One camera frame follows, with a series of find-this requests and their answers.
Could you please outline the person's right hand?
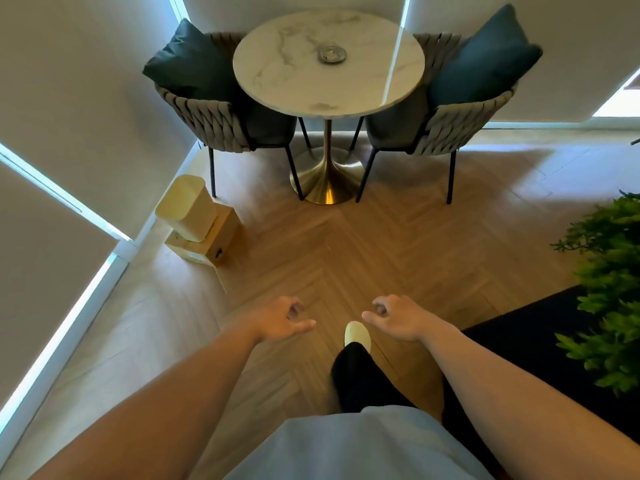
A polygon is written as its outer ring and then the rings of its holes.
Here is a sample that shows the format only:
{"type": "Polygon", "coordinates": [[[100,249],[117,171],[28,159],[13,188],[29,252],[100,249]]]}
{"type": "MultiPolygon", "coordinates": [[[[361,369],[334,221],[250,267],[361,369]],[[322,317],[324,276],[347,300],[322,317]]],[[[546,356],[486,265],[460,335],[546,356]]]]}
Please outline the person's right hand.
{"type": "Polygon", "coordinates": [[[375,311],[370,312],[387,318],[387,328],[379,330],[402,341],[422,341],[434,320],[434,315],[407,296],[380,296],[373,300],[372,306],[375,311]]]}

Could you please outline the person's left hand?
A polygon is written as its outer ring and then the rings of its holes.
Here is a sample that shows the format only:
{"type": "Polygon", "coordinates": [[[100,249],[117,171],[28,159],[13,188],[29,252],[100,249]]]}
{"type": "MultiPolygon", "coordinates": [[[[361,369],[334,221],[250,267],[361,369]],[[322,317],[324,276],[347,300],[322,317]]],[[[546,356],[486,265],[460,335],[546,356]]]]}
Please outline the person's left hand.
{"type": "Polygon", "coordinates": [[[243,327],[256,343],[279,342],[291,337],[283,337],[287,320],[299,322],[305,311],[302,301],[294,296],[280,296],[267,304],[249,312],[244,317],[243,327]]]}

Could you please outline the person's left forearm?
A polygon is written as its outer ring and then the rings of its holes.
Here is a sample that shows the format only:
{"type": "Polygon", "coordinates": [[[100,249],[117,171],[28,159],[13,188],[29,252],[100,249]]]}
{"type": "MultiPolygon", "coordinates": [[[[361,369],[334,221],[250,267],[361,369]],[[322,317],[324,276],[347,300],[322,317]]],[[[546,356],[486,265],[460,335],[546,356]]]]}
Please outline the person's left forearm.
{"type": "Polygon", "coordinates": [[[265,338],[256,326],[222,333],[108,411],[29,480],[184,480],[265,338]]]}

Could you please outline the person's right forearm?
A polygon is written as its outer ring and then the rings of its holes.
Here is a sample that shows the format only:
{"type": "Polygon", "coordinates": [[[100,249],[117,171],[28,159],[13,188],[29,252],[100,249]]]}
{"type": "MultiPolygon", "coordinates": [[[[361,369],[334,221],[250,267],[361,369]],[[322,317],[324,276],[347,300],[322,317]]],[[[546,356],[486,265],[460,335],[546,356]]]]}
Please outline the person's right forearm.
{"type": "Polygon", "coordinates": [[[640,480],[640,445],[444,321],[420,327],[476,431],[514,480],[640,480]]]}

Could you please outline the cream slipper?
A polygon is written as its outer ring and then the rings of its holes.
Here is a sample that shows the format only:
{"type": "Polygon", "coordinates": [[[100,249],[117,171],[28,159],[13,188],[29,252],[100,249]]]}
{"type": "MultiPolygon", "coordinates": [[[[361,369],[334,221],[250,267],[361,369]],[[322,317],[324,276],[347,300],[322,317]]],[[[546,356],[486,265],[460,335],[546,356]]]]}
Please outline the cream slipper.
{"type": "Polygon", "coordinates": [[[366,326],[359,321],[351,321],[346,325],[344,333],[344,346],[351,344],[361,345],[366,352],[371,353],[372,340],[366,326]]]}

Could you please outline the person's black trouser leg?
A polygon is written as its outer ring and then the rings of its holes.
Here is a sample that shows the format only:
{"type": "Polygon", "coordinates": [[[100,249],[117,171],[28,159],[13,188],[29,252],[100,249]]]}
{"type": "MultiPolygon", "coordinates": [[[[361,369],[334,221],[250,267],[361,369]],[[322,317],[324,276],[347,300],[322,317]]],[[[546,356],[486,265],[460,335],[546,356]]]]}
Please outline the person's black trouser leg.
{"type": "Polygon", "coordinates": [[[359,342],[350,342],[337,355],[331,378],[342,413],[359,413],[370,406],[416,408],[359,342]]]}

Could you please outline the brown cardboard box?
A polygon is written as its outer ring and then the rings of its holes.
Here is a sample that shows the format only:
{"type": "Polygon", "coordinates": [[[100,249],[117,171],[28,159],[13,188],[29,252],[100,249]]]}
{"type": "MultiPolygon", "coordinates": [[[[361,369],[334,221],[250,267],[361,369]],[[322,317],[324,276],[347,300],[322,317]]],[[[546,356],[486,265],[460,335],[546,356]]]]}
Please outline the brown cardboard box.
{"type": "Polygon", "coordinates": [[[241,227],[241,221],[233,207],[217,203],[215,218],[202,242],[188,241],[176,231],[166,238],[164,245],[178,257],[197,264],[217,267],[241,227]]]}

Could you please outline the person's light grey shirt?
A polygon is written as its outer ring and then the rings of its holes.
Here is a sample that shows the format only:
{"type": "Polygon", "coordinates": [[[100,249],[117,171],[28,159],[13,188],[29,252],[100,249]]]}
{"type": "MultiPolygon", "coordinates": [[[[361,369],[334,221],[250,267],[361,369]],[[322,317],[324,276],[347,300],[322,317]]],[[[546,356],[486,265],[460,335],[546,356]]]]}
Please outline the person's light grey shirt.
{"type": "Polygon", "coordinates": [[[494,480],[428,413],[370,406],[289,419],[223,480],[494,480]]]}

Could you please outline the cream plastic waste bin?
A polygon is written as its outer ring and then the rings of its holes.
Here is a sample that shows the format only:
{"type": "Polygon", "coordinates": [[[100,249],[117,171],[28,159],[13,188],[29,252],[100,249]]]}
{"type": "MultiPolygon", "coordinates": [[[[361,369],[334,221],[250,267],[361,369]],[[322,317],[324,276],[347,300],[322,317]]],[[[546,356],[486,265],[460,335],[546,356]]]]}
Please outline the cream plastic waste bin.
{"type": "Polygon", "coordinates": [[[180,175],[174,179],[154,211],[187,241],[202,242],[218,217],[216,204],[203,177],[180,175]]]}

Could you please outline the green leafy plant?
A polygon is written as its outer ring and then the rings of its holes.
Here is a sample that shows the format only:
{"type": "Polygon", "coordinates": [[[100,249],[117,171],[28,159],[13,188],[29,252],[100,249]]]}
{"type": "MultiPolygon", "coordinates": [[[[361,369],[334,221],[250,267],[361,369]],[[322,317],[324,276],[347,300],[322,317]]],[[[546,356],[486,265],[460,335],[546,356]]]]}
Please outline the green leafy plant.
{"type": "Polygon", "coordinates": [[[578,310],[595,318],[586,332],[556,333],[557,347],[614,395],[640,388],[640,193],[626,193],[571,223],[552,245],[583,255],[575,275],[578,310]]]}

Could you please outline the round white marble table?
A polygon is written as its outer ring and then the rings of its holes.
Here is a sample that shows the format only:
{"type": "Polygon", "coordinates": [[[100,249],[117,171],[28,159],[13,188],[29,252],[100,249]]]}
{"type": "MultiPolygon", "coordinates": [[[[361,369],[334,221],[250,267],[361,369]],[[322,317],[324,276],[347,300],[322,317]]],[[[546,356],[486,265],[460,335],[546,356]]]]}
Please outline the round white marble table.
{"type": "Polygon", "coordinates": [[[334,120],[361,118],[404,100],[423,78],[418,40],[380,16],[312,9],[261,24],[236,47],[233,69],[258,103],[296,118],[322,119],[323,145],[294,158],[302,199],[334,205],[355,197],[364,168],[332,146],[334,120]]]}

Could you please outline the grey roller blind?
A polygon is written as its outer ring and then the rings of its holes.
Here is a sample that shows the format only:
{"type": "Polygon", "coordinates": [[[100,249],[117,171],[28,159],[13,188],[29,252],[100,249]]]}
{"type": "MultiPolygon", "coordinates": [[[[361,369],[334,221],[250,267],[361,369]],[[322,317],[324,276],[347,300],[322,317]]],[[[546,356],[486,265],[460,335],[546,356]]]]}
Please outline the grey roller blind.
{"type": "Polygon", "coordinates": [[[0,162],[0,409],[116,244],[0,162]]]}
{"type": "Polygon", "coordinates": [[[182,0],[203,32],[248,32],[274,18],[309,9],[350,9],[399,23],[405,0],[182,0]]]}
{"type": "Polygon", "coordinates": [[[170,0],[0,0],[0,144],[135,240],[195,136],[142,74],[170,0]]]}

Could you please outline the dark teal cushion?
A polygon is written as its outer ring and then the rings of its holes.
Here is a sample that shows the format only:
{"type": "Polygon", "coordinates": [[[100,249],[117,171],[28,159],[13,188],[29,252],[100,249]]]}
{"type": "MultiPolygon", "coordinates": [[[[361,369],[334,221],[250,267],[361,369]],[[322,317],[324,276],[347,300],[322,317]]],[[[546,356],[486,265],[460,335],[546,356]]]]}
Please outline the dark teal cushion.
{"type": "Polygon", "coordinates": [[[167,45],[144,65],[142,74],[185,98],[235,104],[242,92],[228,56],[186,18],[167,45]]]}
{"type": "Polygon", "coordinates": [[[483,102],[512,88],[543,55],[530,43],[506,4],[470,37],[432,78],[428,100],[432,107],[483,102]]]}

